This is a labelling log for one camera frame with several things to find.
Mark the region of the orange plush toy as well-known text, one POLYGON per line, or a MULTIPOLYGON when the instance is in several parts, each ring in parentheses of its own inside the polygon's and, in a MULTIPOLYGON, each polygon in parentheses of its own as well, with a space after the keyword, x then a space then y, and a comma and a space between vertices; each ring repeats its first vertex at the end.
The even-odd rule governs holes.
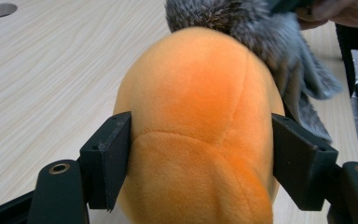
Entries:
POLYGON ((135 224, 272 224, 272 115, 283 111, 267 67, 228 35, 175 32, 131 67, 115 110, 131 113, 119 203, 135 224))

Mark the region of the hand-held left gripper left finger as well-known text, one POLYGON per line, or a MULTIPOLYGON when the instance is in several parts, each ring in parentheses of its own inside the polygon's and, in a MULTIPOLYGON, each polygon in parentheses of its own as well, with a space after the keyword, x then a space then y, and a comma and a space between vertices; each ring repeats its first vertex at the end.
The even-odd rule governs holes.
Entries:
POLYGON ((131 148, 131 113, 108 118, 80 149, 85 198, 90 209, 115 208, 127 174, 131 148))

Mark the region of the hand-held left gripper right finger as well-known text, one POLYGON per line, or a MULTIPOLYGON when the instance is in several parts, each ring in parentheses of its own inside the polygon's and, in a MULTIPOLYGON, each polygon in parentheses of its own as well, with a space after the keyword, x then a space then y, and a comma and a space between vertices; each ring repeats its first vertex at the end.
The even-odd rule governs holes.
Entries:
POLYGON ((275 177, 300 210, 320 211, 338 152, 285 116, 273 114, 272 127, 275 177))

